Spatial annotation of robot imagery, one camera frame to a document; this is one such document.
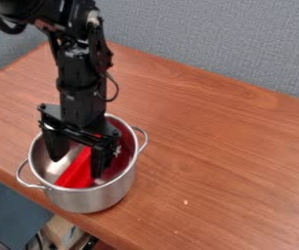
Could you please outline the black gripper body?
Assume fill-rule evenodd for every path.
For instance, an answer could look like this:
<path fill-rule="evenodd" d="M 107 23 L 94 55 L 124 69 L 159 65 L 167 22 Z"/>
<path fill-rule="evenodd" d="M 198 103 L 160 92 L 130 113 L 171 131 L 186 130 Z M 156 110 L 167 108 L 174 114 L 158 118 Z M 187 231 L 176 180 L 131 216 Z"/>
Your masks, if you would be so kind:
<path fill-rule="evenodd" d="M 122 132 L 107 120 L 106 86 L 60 87 L 60 104 L 40 104 L 40 128 L 60 131 L 69 141 L 89 146 L 118 147 Z"/>

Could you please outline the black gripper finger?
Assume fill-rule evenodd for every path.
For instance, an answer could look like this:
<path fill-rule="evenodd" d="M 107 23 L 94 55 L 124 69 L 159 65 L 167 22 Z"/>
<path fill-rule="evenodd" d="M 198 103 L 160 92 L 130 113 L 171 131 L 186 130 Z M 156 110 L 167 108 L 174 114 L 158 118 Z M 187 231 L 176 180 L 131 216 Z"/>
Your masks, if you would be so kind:
<path fill-rule="evenodd" d="M 57 162 L 69 151 L 69 140 L 60 131 L 52 130 L 47 127 L 41 128 L 41 133 L 49 157 Z"/>
<path fill-rule="evenodd" d="M 91 149 L 91 176 L 98 179 L 102 177 L 104 170 L 110 167 L 116 157 L 115 146 L 95 146 Z"/>

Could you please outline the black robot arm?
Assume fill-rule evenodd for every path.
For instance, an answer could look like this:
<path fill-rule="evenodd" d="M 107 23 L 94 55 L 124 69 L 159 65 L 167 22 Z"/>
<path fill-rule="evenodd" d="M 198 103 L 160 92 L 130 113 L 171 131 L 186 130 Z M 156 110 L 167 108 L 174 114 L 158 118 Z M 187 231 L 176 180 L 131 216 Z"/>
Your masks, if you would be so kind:
<path fill-rule="evenodd" d="M 59 104 L 41 104 L 40 128 L 52 160 L 75 141 L 91 148 L 89 173 L 98 178 L 116 154 L 120 132 L 107 121 L 108 68 L 114 53 L 94 0 L 0 0 L 0 30 L 20 34 L 33 25 L 48 37 L 59 68 Z"/>

